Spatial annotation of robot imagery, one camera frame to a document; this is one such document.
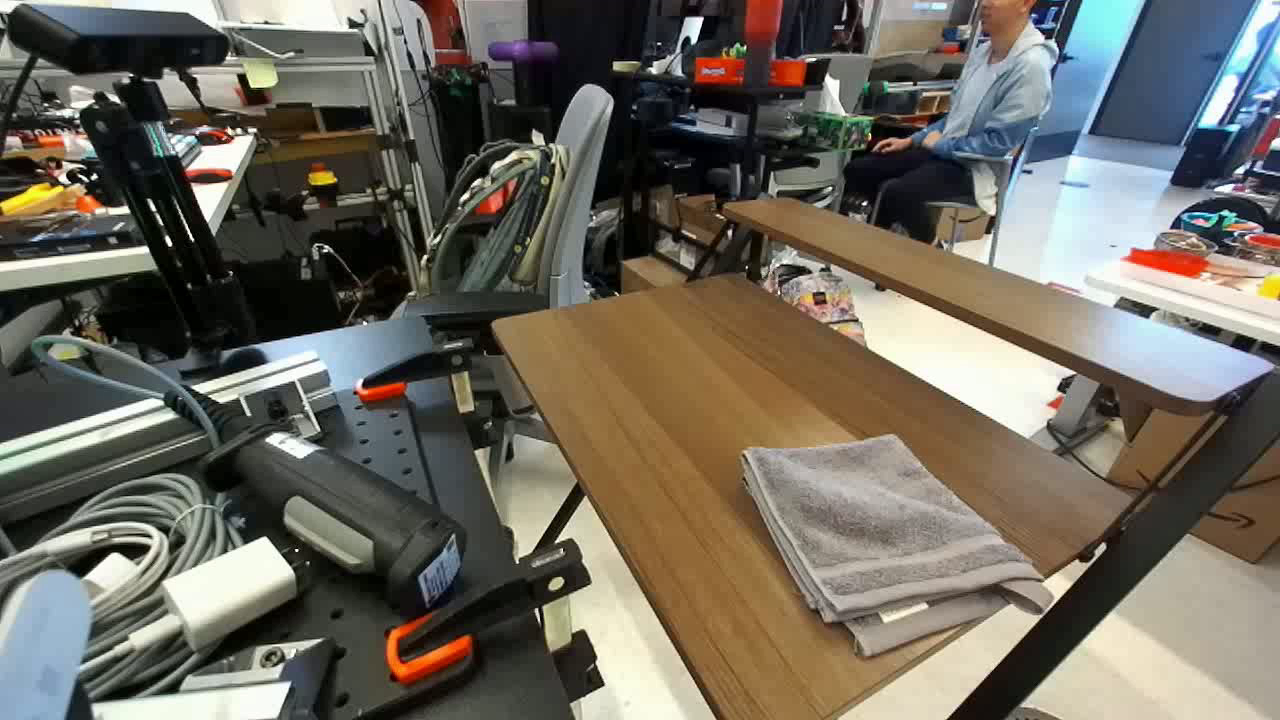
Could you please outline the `grey towel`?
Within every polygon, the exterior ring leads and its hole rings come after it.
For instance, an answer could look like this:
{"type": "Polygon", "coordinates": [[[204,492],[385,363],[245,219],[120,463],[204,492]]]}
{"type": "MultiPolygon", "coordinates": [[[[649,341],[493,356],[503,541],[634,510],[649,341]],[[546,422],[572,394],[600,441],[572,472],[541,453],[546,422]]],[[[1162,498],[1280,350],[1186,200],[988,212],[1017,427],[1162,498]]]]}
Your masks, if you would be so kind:
{"type": "Polygon", "coordinates": [[[859,655],[1054,606],[1031,559],[896,436],[749,450],[742,472],[805,606],[859,655]]]}

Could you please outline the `grey office chair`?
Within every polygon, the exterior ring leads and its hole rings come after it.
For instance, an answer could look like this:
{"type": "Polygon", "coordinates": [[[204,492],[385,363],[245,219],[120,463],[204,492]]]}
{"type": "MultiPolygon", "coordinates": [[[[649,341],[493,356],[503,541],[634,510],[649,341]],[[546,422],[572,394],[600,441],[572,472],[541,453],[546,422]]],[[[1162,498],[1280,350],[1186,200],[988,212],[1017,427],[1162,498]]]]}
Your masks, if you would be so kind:
{"type": "Polygon", "coordinates": [[[554,142],[480,146],[453,179],[399,317],[487,327],[587,300],[587,219],[613,113],[607,90],[581,84],[554,142]]]}

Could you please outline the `black perforated board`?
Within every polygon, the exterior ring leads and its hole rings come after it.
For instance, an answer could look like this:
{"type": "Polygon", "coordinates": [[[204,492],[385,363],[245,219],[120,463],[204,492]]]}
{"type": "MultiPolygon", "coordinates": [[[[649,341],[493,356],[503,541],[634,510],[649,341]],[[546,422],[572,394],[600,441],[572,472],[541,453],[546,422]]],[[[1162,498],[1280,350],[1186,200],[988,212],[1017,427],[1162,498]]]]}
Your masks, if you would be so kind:
{"type": "Polygon", "coordinates": [[[224,445],[209,458],[209,486],[245,486],[279,526],[353,575],[377,575],[395,623],[382,639],[393,698],[355,720],[409,720],[485,682],[485,713],[464,720],[570,720],[570,698],[541,707],[501,677],[509,646],[523,646],[535,613],[593,584],[572,541],[517,559],[480,584],[464,568],[464,529],[422,492],[290,431],[285,423],[215,412],[224,445]]]}

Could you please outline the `black handheld scanner tool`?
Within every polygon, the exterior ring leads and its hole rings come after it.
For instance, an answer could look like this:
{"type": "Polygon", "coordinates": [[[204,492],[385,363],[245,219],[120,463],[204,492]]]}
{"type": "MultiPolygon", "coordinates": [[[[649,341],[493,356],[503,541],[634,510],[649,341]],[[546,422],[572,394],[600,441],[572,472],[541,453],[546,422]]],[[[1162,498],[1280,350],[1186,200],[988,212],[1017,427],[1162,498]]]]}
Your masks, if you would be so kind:
{"type": "Polygon", "coordinates": [[[382,575],[395,616],[443,606],[464,573],[464,529],[449,513],[312,441],[266,431],[232,453],[232,472],[312,551],[382,575]]]}

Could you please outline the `black orange bar clamp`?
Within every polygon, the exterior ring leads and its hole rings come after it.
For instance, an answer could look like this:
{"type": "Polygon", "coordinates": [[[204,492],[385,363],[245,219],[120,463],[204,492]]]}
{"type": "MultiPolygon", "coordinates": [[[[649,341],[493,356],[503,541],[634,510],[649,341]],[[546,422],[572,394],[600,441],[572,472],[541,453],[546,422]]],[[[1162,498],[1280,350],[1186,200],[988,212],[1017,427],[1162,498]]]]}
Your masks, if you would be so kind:
{"type": "Polygon", "coordinates": [[[485,587],[471,600],[404,622],[385,637],[385,668],[399,688],[423,685],[476,655],[487,630],[527,622],[535,608],[593,584],[576,541],[558,541],[527,551],[511,582],[485,587]]]}

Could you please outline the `seated person in blue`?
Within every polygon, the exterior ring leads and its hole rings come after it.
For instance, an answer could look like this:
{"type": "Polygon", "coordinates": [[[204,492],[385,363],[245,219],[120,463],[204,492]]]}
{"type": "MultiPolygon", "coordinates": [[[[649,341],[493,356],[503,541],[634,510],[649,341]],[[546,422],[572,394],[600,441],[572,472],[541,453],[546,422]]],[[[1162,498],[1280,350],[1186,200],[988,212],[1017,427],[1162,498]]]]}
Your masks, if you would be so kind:
{"type": "Polygon", "coordinates": [[[1038,0],[976,0],[980,39],[970,48],[945,122],[884,137],[845,167],[845,197],[879,230],[933,241],[927,206],[1000,206],[1000,165],[1054,109],[1058,44],[1031,26],[1038,0]]]}

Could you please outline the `white power adapter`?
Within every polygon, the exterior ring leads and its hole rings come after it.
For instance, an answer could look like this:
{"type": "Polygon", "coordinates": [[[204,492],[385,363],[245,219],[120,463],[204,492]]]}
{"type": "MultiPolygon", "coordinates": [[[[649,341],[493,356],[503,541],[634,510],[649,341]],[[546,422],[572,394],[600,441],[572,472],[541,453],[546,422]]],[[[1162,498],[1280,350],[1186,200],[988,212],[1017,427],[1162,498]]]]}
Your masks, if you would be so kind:
{"type": "Polygon", "coordinates": [[[211,650],[296,597],[296,568],[261,538],[166,582],[166,606],[188,650],[211,650]]]}

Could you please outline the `wooden raised shelf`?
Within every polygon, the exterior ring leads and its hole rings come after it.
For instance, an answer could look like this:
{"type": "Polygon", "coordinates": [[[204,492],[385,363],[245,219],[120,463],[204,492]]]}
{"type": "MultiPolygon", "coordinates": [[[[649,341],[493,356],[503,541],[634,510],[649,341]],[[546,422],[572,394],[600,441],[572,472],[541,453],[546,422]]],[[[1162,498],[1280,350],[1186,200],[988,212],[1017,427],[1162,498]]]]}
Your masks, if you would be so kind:
{"type": "Polygon", "coordinates": [[[1164,412],[1232,410],[1278,375],[1229,343],[799,200],[731,200],[725,216],[1164,412]]]}

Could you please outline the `white side table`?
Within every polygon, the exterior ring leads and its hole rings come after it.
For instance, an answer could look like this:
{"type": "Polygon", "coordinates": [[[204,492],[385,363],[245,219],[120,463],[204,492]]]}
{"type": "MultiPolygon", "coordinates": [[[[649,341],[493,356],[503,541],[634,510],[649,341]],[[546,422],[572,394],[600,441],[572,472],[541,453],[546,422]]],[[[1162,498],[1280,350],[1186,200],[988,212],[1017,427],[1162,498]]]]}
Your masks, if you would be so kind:
{"type": "Polygon", "coordinates": [[[1280,343],[1278,279],[1278,266],[1186,255],[1170,247],[1131,247],[1090,276],[1094,287],[1119,300],[1265,343],[1280,343]]]}

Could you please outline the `black table leg frame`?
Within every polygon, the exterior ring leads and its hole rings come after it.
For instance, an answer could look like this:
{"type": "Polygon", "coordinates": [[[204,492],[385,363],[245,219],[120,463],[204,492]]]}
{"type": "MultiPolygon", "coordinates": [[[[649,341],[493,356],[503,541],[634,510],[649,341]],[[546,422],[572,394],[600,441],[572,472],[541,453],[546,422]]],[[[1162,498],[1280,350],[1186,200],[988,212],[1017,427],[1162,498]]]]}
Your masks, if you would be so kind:
{"type": "Polygon", "coordinates": [[[949,720],[1009,720],[1278,441],[1280,375],[1265,375],[949,720]]]}

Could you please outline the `aluminium extrusion rail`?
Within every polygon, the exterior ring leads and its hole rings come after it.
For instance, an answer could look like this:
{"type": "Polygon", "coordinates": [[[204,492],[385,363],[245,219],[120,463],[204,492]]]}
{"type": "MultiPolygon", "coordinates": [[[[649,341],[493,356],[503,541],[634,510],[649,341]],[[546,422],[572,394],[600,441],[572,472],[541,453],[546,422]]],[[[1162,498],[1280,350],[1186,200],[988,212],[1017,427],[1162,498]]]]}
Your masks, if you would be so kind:
{"type": "MultiPolygon", "coordinates": [[[[279,422],[301,436],[322,431],[335,403],[332,371],[315,351],[199,380],[215,403],[251,422],[279,422]]],[[[0,445],[0,521],[16,526],[75,506],[112,482],[176,470],[209,453],[197,423],[166,400],[133,400],[0,445]]]]}

